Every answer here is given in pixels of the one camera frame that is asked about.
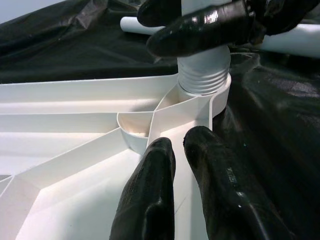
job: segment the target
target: black plastic sheet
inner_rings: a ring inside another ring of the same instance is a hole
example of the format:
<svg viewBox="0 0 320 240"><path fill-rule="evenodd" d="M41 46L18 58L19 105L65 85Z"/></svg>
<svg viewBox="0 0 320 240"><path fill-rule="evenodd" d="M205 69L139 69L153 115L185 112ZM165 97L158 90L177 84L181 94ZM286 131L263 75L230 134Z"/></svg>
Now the black plastic sheet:
<svg viewBox="0 0 320 240"><path fill-rule="evenodd" d="M320 239L320 61L261 52L231 61L213 131L252 167L297 239Z"/></svg>
<svg viewBox="0 0 320 240"><path fill-rule="evenodd" d="M116 0L68 0L0 24L0 83L141 77L177 72L125 33L137 9Z"/></svg>

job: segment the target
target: white plastic part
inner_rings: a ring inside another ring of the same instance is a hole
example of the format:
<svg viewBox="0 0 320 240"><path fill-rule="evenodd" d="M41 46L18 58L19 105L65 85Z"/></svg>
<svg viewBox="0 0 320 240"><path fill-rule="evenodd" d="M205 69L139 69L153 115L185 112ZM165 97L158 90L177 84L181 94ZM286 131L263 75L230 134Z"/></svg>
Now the white plastic part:
<svg viewBox="0 0 320 240"><path fill-rule="evenodd" d="M244 47L319 59L319 43L320 25L298 24L288 32L265 36L262 44L246 44Z"/></svg>
<svg viewBox="0 0 320 240"><path fill-rule="evenodd" d="M182 15L209 5L221 5L229 0L181 0ZM227 81L231 55L222 45L189 57L178 58L178 82L186 92L196 95L216 93Z"/></svg>
<svg viewBox="0 0 320 240"><path fill-rule="evenodd" d="M0 239L108 239L144 150L168 137L175 239L207 240L183 138L194 126L212 129L231 78L210 95L187 93L177 81L175 74L0 85Z"/></svg>
<svg viewBox="0 0 320 240"><path fill-rule="evenodd" d="M133 16L125 16L120 21L120 27L122 31L128 33L135 33L135 34L146 34L146 35L153 35L157 31L164 28L164 26L157 26L157 27L146 27L138 22L138 19Z"/></svg>

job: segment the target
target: pvc pipe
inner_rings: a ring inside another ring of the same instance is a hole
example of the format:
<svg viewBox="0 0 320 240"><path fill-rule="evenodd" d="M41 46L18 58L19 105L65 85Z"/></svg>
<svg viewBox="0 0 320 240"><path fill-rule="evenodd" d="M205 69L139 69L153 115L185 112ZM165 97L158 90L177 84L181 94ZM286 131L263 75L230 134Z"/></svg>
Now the pvc pipe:
<svg viewBox="0 0 320 240"><path fill-rule="evenodd" d="M127 16L122 18L120 25L125 32L147 35L153 35L164 28L164 26L145 27L138 22L136 17ZM320 25L298 24L296 28L288 32L265 36L262 44L245 44L241 47L320 59L319 43Z"/></svg>
<svg viewBox="0 0 320 240"><path fill-rule="evenodd" d="M136 17L125 16L120 21L122 31L135 34L153 35L164 26L146 27L138 22Z"/></svg>
<svg viewBox="0 0 320 240"><path fill-rule="evenodd" d="M298 24L288 32L265 36L260 45L243 47L320 59L320 25Z"/></svg>
<svg viewBox="0 0 320 240"><path fill-rule="evenodd" d="M182 15L209 5L221 5L230 0L182 0ZM188 57L178 57L178 83L187 93L211 95L227 82L230 51L222 45Z"/></svg>

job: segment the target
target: white pipe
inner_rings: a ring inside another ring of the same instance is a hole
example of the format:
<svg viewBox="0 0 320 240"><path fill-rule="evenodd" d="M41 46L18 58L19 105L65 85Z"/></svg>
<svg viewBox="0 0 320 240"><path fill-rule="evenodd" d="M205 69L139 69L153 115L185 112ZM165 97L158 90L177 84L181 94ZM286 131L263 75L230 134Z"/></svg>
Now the white pipe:
<svg viewBox="0 0 320 240"><path fill-rule="evenodd" d="M127 16L121 19L120 25L125 32L147 35L153 35L164 28L146 27L136 17ZM298 24L291 31L265 36L262 44L245 44L241 47L320 59L320 25Z"/></svg>
<svg viewBox="0 0 320 240"><path fill-rule="evenodd" d="M265 36L260 45L243 47L320 59L320 25L298 24L291 31Z"/></svg>
<svg viewBox="0 0 320 240"><path fill-rule="evenodd" d="M120 21L120 27L122 31L128 33L135 33L135 34L146 34L146 35L153 35L159 30L163 29L164 26L157 26L157 27L146 27L138 22L136 17L125 16Z"/></svg>

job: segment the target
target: gloved hand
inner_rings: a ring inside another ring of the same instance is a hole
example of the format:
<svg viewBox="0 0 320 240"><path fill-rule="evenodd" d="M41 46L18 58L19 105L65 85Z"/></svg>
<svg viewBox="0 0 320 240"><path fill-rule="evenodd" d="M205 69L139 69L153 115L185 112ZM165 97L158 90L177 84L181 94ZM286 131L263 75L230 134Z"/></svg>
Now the gloved hand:
<svg viewBox="0 0 320 240"><path fill-rule="evenodd" d="M160 57L190 56L220 45L259 44L265 35L293 29L320 0L234 0L181 17L181 0L147 0L138 21L167 26L147 42Z"/></svg>
<svg viewBox="0 0 320 240"><path fill-rule="evenodd" d="M152 142L126 183L110 240L173 240L175 154L171 141Z"/></svg>
<svg viewBox="0 0 320 240"><path fill-rule="evenodd" d="M210 129L190 129L183 146L200 189L209 240L292 239L251 170Z"/></svg>

